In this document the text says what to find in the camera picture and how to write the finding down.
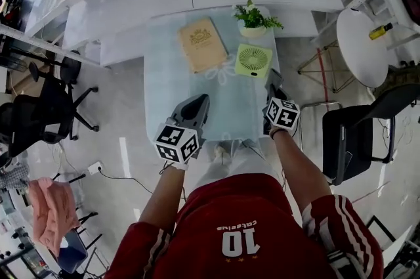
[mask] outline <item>person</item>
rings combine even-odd
[[[233,142],[230,154],[218,145],[179,212],[185,171],[165,169],[105,279],[382,278],[381,249],[349,200],[331,194],[287,131],[273,127],[270,136],[302,227],[250,140]]]

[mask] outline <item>wall outlet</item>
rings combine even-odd
[[[96,174],[96,173],[99,173],[99,169],[100,169],[101,171],[103,171],[103,170],[104,170],[104,165],[103,165],[103,164],[102,164],[102,162],[100,162],[100,161],[95,162],[93,165],[90,165],[90,166],[89,166],[89,168],[88,168],[89,173],[90,173],[91,175],[94,175],[94,174]]]

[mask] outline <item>book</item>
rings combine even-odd
[[[227,59],[222,40],[210,18],[181,28],[178,38],[194,73],[206,71]]]

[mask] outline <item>table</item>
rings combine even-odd
[[[353,9],[345,9],[337,21],[337,39],[344,61],[354,77],[370,88],[380,86],[388,73],[388,51],[383,38],[369,38],[376,27],[366,14]]]
[[[264,16],[270,16],[267,8],[259,8]],[[203,128],[203,138],[257,140],[263,136],[266,78],[236,75],[234,66],[239,44],[249,43],[272,49],[272,67],[279,70],[274,33],[268,30],[258,39],[246,39],[240,35],[238,22],[231,14],[230,7],[203,9],[154,18],[148,24],[148,37],[142,39],[148,40],[144,55],[144,102],[150,140],[153,140],[159,124],[166,121],[178,103],[202,93],[210,96],[209,117]],[[221,66],[193,74],[177,32],[205,16],[212,19],[228,59]]]

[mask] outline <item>green fan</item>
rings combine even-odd
[[[235,72],[238,75],[265,77],[271,64],[271,49],[240,44],[236,57]]]

